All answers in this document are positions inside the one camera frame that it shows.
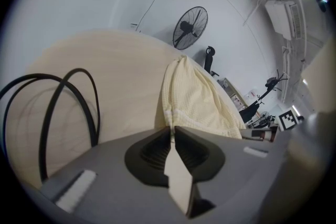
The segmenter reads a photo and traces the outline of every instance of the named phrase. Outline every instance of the gray plastic surface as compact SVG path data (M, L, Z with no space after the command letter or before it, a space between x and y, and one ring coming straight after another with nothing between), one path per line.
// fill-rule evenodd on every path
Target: gray plastic surface
M311 116L274 143L235 140L191 130L224 152L226 162L208 182L198 183L202 198L216 208L188 220L168 190L139 182L127 170L124 155L133 143L155 130L96 146L50 178L41 188L49 199L84 169L98 176L74 215L92 223L276 223L309 198L328 167L335 145L336 114ZM268 151L266 158L244 147Z

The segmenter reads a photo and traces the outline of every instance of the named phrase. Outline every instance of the wall-mounted fan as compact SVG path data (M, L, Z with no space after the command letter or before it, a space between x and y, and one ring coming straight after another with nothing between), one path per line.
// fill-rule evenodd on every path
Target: wall-mounted fan
M189 9L178 21L173 43L178 50L184 50L195 43L203 34L208 23L208 13L203 7Z

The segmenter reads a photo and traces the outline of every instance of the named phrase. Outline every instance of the ceiling light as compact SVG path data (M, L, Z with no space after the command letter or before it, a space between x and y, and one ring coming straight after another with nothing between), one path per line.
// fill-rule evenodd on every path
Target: ceiling light
M293 107L293 109L295 110L296 114L297 114L298 116L301 116L300 113L299 113L299 111L296 109L296 107L295 107L294 105L293 105L292 107Z

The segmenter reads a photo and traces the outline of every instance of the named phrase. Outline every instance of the light wood tabletop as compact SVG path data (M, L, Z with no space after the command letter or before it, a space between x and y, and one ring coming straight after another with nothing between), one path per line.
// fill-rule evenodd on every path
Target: light wood tabletop
M97 86L101 111L99 143L103 143L165 126L161 85L168 64L180 55L172 46L143 34L95 30L46 49L27 73L48 73L62 78L74 68L88 70ZM69 81L84 96L97 124L95 95L89 78L78 73ZM215 84L222 99L241 119L228 95ZM8 114L9 162L21 180L35 187L41 186L38 144L42 122L57 85L58 82L50 80L30 84L15 98ZM48 134L48 175L89 148L84 113L72 93L64 90L57 101Z

